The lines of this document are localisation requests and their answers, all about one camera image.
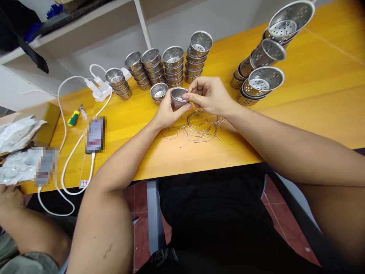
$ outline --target label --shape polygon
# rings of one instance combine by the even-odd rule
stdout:
[[[80,182],[80,188],[85,188],[87,186],[87,183],[89,182],[89,180],[83,180]]]

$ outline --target yellow table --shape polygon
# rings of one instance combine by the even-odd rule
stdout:
[[[284,84],[251,109],[284,123],[326,136],[355,149],[365,147],[365,24],[355,1],[339,0],[317,9],[313,20],[287,49],[287,59],[276,66],[285,73]],[[230,95],[238,90],[230,80],[239,63],[256,48],[267,24],[216,41],[208,55],[203,76],[219,76]],[[149,91],[129,80],[133,96],[122,101],[113,96],[101,116],[106,116],[106,146],[98,153],[94,173],[121,145],[145,126],[157,111]],[[96,113],[105,102],[95,103],[87,89],[62,97],[66,120],[80,103],[88,114]],[[160,134],[152,143],[138,169],[135,180],[188,172],[252,164],[262,161],[255,150],[228,122],[210,142],[188,143],[183,136],[167,140]],[[82,123],[69,129],[61,152],[58,175],[82,132]],[[63,124],[60,119],[51,146],[60,145]],[[66,187],[87,180],[91,156],[84,144],[75,151],[66,172]],[[33,183],[23,182],[27,193],[37,191]],[[43,190],[54,190],[54,183]]]

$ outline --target white cable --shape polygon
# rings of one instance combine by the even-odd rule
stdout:
[[[100,66],[100,65],[98,65],[98,64],[92,64],[91,66],[90,66],[90,73],[91,73],[91,75],[92,76],[94,76],[94,78],[96,78],[96,76],[95,76],[95,74],[93,74],[93,72],[91,71],[91,68],[92,67],[99,67],[99,68],[101,68],[105,73],[106,73],[106,70],[105,70],[105,68],[103,68],[102,66]]]
[[[77,78],[77,77],[80,77],[80,78],[82,78],[82,79],[84,79],[85,80],[85,78],[84,77],[82,77],[82,76],[71,76],[71,77],[69,77],[69,78],[67,78],[65,81],[63,81],[62,83],[61,83],[61,85],[59,86],[59,88],[58,88],[58,92],[57,92],[57,99],[58,99],[58,105],[59,105],[59,107],[60,107],[60,110],[61,110],[61,116],[62,116],[62,120],[63,120],[63,125],[64,125],[64,130],[65,130],[65,135],[64,135],[64,137],[63,137],[63,140],[62,140],[62,143],[61,143],[61,146],[60,146],[60,153],[61,153],[61,150],[62,150],[62,148],[63,148],[63,145],[65,144],[65,140],[66,140],[66,136],[67,136],[67,126],[66,126],[66,120],[65,120],[65,116],[64,116],[64,114],[63,114],[63,110],[62,110],[62,106],[61,106],[61,101],[60,101],[60,90],[61,90],[61,87],[63,86],[63,84],[64,83],[66,83],[68,80],[70,80],[70,79],[73,79],[73,78]],[[111,99],[111,95],[112,95],[113,93],[110,93],[110,95],[109,95],[109,99],[108,99],[108,101],[105,103],[105,105],[101,108],[101,110],[95,115],[96,117],[104,110],[104,108],[106,107],[106,105],[109,103],[109,101],[110,101],[110,99]],[[76,148],[77,148],[77,146],[79,145],[79,143],[81,142],[81,140],[83,139],[83,137],[84,137],[84,134],[82,134],[82,136],[80,137],[80,139],[77,141],[77,143],[76,143],[76,145],[75,145],[75,147],[73,148],[73,150],[71,151],[71,153],[70,153],[70,155],[68,156],[68,158],[67,158],[67,160],[66,160],[66,163],[65,163],[65,166],[64,166],[64,168],[63,168],[63,171],[62,171],[62,175],[61,175],[61,185],[62,185],[62,188],[63,188],[63,191],[65,191],[67,194],[69,194],[69,195],[78,195],[78,194],[80,194],[80,193],[82,193],[82,192],[84,192],[85,191],[85,189],[87,188],[87,186],[89,185],[89,183],[90,183],[90,180],[91,180],[91,178],[92,178],[92,173],[93,173],[93,170],[94,170],[94,162],[95,162],[95,157],[96,157],[96,153],[95,152],[93,152],[92,153],[92,160],[91,160],[91,170],[90,170],[90,176],[89,176],[89,180],[88,180],[88,182],[87,182],[87,185],[86,185],[86,187],[84,187],[81,191],[79,191],[79,192],[76,192],[76,193],[73,193],[73,192],[69,192],[67,189],[66,189],[66,186],[65,186],[65,182],[64,182],[64,177],[65,177],[65,173],[66,173],[66,168],[67,168],[67,165],[68,165],[68,162],[70,161],[70,159],[71,159],[71,157],[72,157],[72,155],[73,155],[73,153],[74,153],[74,151],[76,150]],[[55,216],[69,216],[69,215],[71,215],[73,212],[74,212],[74,210],[75,210],[75,205],[70,201],[70,200],[68,200],[67,198],[66,198],[66,196],[61,192],[61,190],[60,190],[60,188],[57,186],[57,175],[55,176],[55,180],[56,180],[56,189],[57,189],[57,191],[61,194],[61,196],[69,203],[69,204],[71,204],[72,205],[72,211],[69,213],[69,214],[56,214],[56,213],[53,213],[53,212],[51,212],[51,211],[49,211],[45,206],[44,206],[44,204],[42,203],[42,200],[41,200],[41,196],[40,196],[40,192],[41,192],[41,190],[42,190],[42,187],[39,187],[38,188],[38,200],[39,200],[39,203],[41,204],[41,206],[43,207],[43,209],[47,212],[47,213],[49,213],[49,214],[52,214],[52,215],[55,215]]]

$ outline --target phone screen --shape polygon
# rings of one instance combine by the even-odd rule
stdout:
[[[90,121],[87,134],[86,153],[101,152],[104,149],[105,117]]]

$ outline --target person's right hand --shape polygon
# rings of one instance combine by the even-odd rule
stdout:
[[[182,98],[193,102],[196,107],[203,108],[209,114],[223,117],[235,104],[219,77],[197,77]]]

